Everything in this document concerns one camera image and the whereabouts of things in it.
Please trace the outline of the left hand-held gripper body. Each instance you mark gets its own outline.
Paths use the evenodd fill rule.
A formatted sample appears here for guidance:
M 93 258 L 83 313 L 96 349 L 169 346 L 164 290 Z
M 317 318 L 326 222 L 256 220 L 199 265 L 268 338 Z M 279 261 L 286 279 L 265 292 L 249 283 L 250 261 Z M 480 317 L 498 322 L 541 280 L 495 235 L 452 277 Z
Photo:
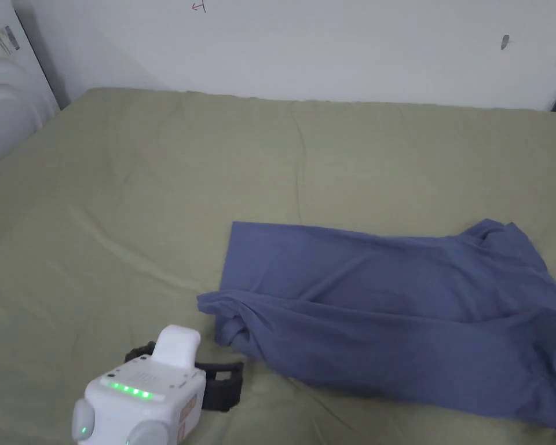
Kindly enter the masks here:
M 195 367 L 200 333 L 169 325 L 152 356 L 91 380 L 74 405 L 78 444 L 179 444 L 200 419 L 206 374 Z

